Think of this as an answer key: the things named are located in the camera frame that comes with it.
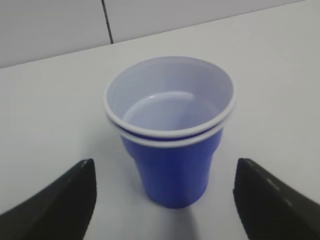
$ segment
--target white tabletop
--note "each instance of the white tabletop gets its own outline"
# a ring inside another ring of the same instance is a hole
[[[239,157],[320,203],[319,23],[308,0],[1,69],[0,212],[86,158],[98,184],[88,240],[247,239],[232,194]],[[239,90],[209,186],[183,210],[146,197],[102,106],[117,72],[166,55],[213,62]]]

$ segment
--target white cup rim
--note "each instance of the white cup rim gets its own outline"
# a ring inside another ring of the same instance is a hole
[[[222,122],[220,122],[218,125],[210,129],[209,131],[206,131],[202,134],[199,134],[191,138],[176,140],[176,141],[155,141],[155,140],[143,139],[124,131],[119,126],[117,126],[114,122],[112,122],[110,119],[108,119],[108,121],[122,137],[124,137],[129,141],[132,141],[136,144],[146,146],[146,147],[170,149],[170,148],[180,148],[180,147],[186,147],[189,145],[197,144],[203,140],[210,138],[211,136],[219,132],[226,125],[231,115],[232,113],[229,114]]]
[[[190,56],[160,56],[160,57],[152,57],[149,59],[146,59],[144,61],[140,61],[138,63],[135,63],[129,67],[127,67],[126,69],[122,70],[120,73],[118,73],[113,80],[106,86],[105,90],[104,90],[104,94],[103,94],[103,106],[105,109],[105,112],[107,114],[107,116],[113,121],[115,122],[117,125],[119,125],[120,127],[128,130],[129,132],[135,133],[135,134],[139,134],[139,135],[143,135],[143,136],[148,136],[148,137],[155,137],[155,138],[179,138],[179,137],[186,137],[186,136],[191,136],[191,135],[195,135],[198,133],[201,133],[207,129],[212,128],[213,126],[217,125],[218,123],[220,123],[224,118],[226,118],[227,115],[230,114],[230,112],[233,110],[236,101],[237,101],[237,88],[235,85],[235,82],[232,80],[231,77],[229,77],[232,88],[233,88],[233,95],[231,97],[230,102],[228,103],[227,107],[220,113],[218,114],[215,118],[197,125],[195,127],[191,127],[191,128],[185,128],[185,129],[181,129],[181,130],[171,130],[171,131],[160,131],[160,130],[151,130],[151,129],[145,129],[142,127],[138,127],[138,126],[134,126],[130,123],[127,123],[125,121],[123,121],[121,118],[119,118],[118,116],[116,116],[112,110],[111,107],[108,104],[107,101],[107,93],[109,91],[109,88],[111,87],[112,83],[125,71],[127,71],[128,69],[135,67],[136,65],[142,64],[144,62],[150,61],[150,60],[155,60],[155,59],[165,59],[165,58],[185,58],[185,59],[191,59],[191,60],[196,60],[199,62],[204,62],[206,64],[210,64],[212,65],[213,63],[202,60],[202,59],[198,59],[195,57],[190,57]]]

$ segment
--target blue plastic cup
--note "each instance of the blue plastic cup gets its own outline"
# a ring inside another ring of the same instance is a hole
[[[113,126],[135,160],[150,199],[178,209],[193,204],[204,194],[213,154],[228,118],[203,134],[177,141],[147,140]]]
[[[177,141],[220,124],[236,103],[235,85],[220,67],[192,57],[137,63],[106,87],[107,117],[136,137]]]
[[[137,63],[106,87],[107,118],[135,160],[149,197],[184,208],[205,192],[235,85],[218,66],[185,56]]]

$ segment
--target cup bottom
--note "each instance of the cup bottom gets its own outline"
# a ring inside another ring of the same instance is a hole
[[[156,198],[152,197],[147,191],[146,191],[146,194],[150,198],[150,200],[152,200],[153,202],[161,205],[162,207],[165,207],[167,209],[183,209],[183,208],[186,208],[186,207],[194,204],[196,201],[198,201],[204,195],[207,187],[208,187],[208,183],[205,185],[204,189],[199,192],[198,195],[194,196],[194,198],[188,199],[188,201],[179,202],[179,203],[163,203],[163,202],[159,202],[159,201],[157,201]]]

